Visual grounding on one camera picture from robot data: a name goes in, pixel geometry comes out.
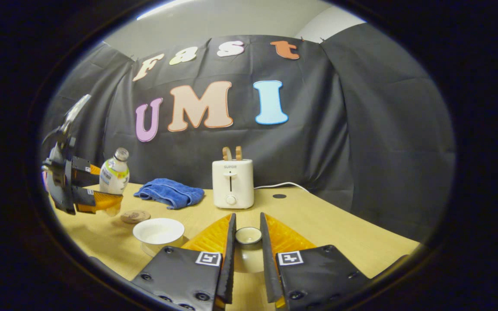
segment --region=wooden coaster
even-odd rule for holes
[[[142,210],[127,211],[120,215],[120,219],[126,224],[138,224],[144,220],[148,220],[151,217],[149,213]]]

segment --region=white bowl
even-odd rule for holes
[[[155,256],[164,246],[182,246],[184,230],[184,225],[178,220],[154,218],[134,226],[132,233],[140,240],[142,250]]]

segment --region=plastic bottle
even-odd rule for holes
[[[115,155],[105,161],[99,173],[99,191],[111,194],[122,194],[130,179],[130,170],[126,161],[128,150],[120,147],[116,149]],[[105,212],[109,216],[115,216],[120,211],[120,206],[110,207]]]

